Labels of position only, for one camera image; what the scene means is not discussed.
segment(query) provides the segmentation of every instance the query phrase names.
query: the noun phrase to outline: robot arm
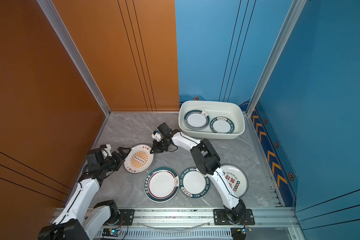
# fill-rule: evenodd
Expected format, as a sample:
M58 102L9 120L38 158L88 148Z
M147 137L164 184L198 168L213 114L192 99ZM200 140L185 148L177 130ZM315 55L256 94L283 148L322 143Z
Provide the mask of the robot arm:
M168 151L171 144L190 151L196 167L202 174L208 176L217 188L230 222L238 224L243 221L245 204L226 181L221 170L220 157L207 139L198 140L189 137L177 129L170 129L165 122L158 127L158 131L155 131L152 137L154 142L151 153Z
M96 204L92 214L84 220L89 204L106 178L106 173L119 170L131 150L119 147L119 153L115 151L111 154L110 148L107 144L87 152L88 171L82 173L75 193L62 213L52 225L41 229L39 240L92 240L105 222L112 224L119 219L115 201L108 200Z

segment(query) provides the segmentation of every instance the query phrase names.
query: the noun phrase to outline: plate rim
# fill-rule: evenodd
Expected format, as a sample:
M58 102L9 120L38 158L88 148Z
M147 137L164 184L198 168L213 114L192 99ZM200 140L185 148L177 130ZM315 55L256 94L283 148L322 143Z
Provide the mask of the plate rim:
M149 147L150 149L152 149L152 147L149 146L149 145L147 145L147 144L138 144L138 145L136 145L136 146L131 147L131 149L133 149L134 147L137 147L137 146L141 146L141 145L147 146L147 147ZM131 150L130 153L128 154L128 156L125 158L125 160L129 159L129 161L130 161L130 157L129 157L129 156L130 156L131 154L135 154L135 153L132 153L132 150ZM152 166L152 164L153 164L153 162L154 162L154 160L155 160L155 155L154 155L153 153L151 154L151 153L148 152L148 154L149 154L149 155L152 155L152 161L151 161L151 164L148 166L148 168L147 168L146 170L148 170L148 169L150 168L150 166ZM141 171L141 172L130 172L130 171L128 171L127 168L125 167L125 164L126 164L126 161L125 161L125 160L124 160L123 166L124 166L124 169L125 169L128 173L131 173L131 174L140 174L140 173L146 171L146 170L143 170L143 171Z
M166 171L168 171L168 172L171 172L171 173L175 176L174 179L177 178L178 182L177 182L177 184L175 184L175 189L174 189L174 191L171 193L171 195L170 195L169 197L166 197L166 198L164 198L164 199L157 199L157 198L155 198L152 194L149 193L149 190L148 190L148 182L149 182L150 178L154 175L155 172L162 171L162 170L166 170ZM143 188L144 188L145 195L146 195L150 200L152 200L152 201L154 201L154 202L166 202L166 201L172 199L172 198L176 195L176 193L177 193L177 191L178 191L178 189L179 189L179 176L178 176L177 172L176 172L173 168L171 168L171 167L168 167L168 166L156 167L156 168L154 168L153 170L151 170L151 171L148 173L148 175L145 177L145 179L144 179L144 184L143 184Z
M210 123L209 123L209 127L211 128L212 132L214 132L214 133L221 133L221 132L217 132L217 131L213 128L213 123L216 122L217 120L221 120L221 119L217 119L217 118L226 118L226 117L224 117L224 116L219 116L219 117L213 118L213 119L210 121ZM230 129L230 131L225 132L225 133L223 133L223 134L230 134L230 133L232 133L232 132L235 130L235 124L233 123L233 121L232 121L231 119L229 119L229 118L226 118L226 119L227 119L227 120L225 120L225 121L226 121L228 124L231 125L231 129Z
M189 173L189 172L191 172L191 171L197 171L197 172L199 172L201 175L203 175L203 174L198 170L197 167L188 167L188 168L184 169L184 170L182 171L182 173L180 174L180 176L179 176L179 188L180 188L180 189L182 189L182 188L185 189L184 184L182 184L182 183L183 183L184 177L187 175L187 173ZM192 194L192 193L190 193L190 192L188 192L188 191L187 191L187 192L188 192L189 194L192 194L192 197L188 196L185 192L183 192L183 190L182 190L182 193L183 193L184 195L186 195L187 197L192 198L192 199L199 199L199 198L204 197L204 196L209 192L209 189L211 188L211 180L209 179L209 177L206 177L206 176L204 176L204 175L203 175L203 177L204 177L204 179L205 179L205 188L204 188L204 190L202 190L202 191L201 191L200 193L198 193L198 194L201 194L201 193L203 193L204 191L205 191L205 193L203 193L200 197L194 197L195 194Z
M202 126L202 127L192 127L188 121L187 121L187 117L188 115L190 115L191 113L202 113L202 112L205 112L207 115L206 115L206 123ZM210 117L209 117L209 114L206 112L206 111L203 111L203 110L200 110L200 109L192 109L192 110L189 110L188 112L186 112L184 114L184 123L187 127L189 127L190 129L192 130L202 130L204 128L206 128L209 124L210 124Z
M238 166L235 166L235 165L229 164L229 163L227 163L227 164L222 164L221 166L222 166L222 167L223 167L223 166L232 166L232 167L235 167L235 168L239 169L239 170L243 173L243 175L244 175L244 177L245 177L245 180L246 180L246 182L247 182L247 187L246 187L244 193L243 193L241 196L238 196L238 197L244 196L244 194L245 194L245 193L247 192L247 190L248 190L249 183L248 183L248 178L247 178L247 176L245 175L245 173L243 172L243 170L241 170Z

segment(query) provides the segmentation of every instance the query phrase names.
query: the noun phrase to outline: plate with orange sunburst design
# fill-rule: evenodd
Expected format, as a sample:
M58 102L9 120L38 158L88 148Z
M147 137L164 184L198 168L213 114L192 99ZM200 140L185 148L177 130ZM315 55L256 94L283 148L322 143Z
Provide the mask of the plate with orange sunburst design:
M145 144L134 146L124 161L124 168L130 173L141 173L152 165L154 154L151 147Z

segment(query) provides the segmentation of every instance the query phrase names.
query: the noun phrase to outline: blue wall panel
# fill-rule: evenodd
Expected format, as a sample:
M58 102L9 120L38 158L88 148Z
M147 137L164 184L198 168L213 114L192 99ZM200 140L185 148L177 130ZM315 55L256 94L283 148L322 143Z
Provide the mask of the blue wall panel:
M176 0L179 93L219 99L239 0Z
M260 102L296 171L298 219L360 204L358 192L320 206L360 189L360 1L306 2ZM301 224L359 217L357 207ZM328 239L335 226L304 233Z
M307 240L360 240L360 221L313 228L310 230L305 230L304 235Z
M291 3L176 0L180 96L250 99Z
M252 97L291 3L292 0L256 1L235 79L228 84L228 92L232 89L229 102L240 104Z

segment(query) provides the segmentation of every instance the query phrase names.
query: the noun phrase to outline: white plastic basin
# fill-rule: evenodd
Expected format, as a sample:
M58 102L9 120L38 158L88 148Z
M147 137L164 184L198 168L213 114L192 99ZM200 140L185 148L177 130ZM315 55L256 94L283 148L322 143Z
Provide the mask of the white plastic basin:
M184 122L184 115L193 110L203 110L208 113L210 121L216 117L229 118L235 125L232 133L215 133L208 125L202 130L193 130ZM178 120L180 129L190 137L198 138L216 138L216 139L235 139L245 130L243 112L240 107L234 103L214 102L214 101L186 101L181 105Z

